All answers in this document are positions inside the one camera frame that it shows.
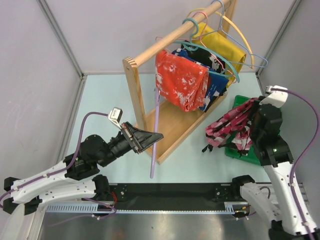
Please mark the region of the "pink camouflage trousers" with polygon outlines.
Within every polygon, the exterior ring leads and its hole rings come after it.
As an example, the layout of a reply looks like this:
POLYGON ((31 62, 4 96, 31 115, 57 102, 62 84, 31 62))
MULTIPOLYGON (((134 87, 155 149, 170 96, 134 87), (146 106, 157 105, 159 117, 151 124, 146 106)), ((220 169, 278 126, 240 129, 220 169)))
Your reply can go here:
POLYGON ((230 148, 246 156, 252 146, 252 119, 259 102, 257 97, 250 98, 208 125, 205 128, 207 145, 201 151, 204 153, 214 148, 230 148))

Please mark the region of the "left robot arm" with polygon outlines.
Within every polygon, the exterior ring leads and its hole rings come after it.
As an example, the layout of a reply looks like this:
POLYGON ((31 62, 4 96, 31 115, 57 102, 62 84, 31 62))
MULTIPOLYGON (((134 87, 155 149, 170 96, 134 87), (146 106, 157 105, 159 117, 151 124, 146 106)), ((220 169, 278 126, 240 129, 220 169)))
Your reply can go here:
POLYGON ((111 188, 99 167, 106 167, 130 151, 140 154, 163 138, 161 133, 138 129, 129 122, 122 123, 109 142, 92 134, 73 154, 50 169, 25 179, 7 177, 3 184, 6 195, 0 198, 0 208, 12 214, 18 205, 24 205, 24 214, 29 215, 39 206, 57 201, 86 198, 106 201, 111 188))

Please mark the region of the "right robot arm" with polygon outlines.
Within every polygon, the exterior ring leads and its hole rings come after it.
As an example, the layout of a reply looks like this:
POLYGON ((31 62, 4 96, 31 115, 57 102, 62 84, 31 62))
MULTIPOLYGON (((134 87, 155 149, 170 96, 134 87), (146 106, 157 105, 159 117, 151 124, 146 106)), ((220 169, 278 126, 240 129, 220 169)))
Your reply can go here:
POLYGON ((277 205, 249 175, 233 178, 230 194, 254 208, 267 225, 271 240, 318 240, 320 229, 309 213, 293 173, 290 147, 279 135, 282 122, 279 108, 262 104, 254 115, 250 136, 254 153, 272 184, 277 205))

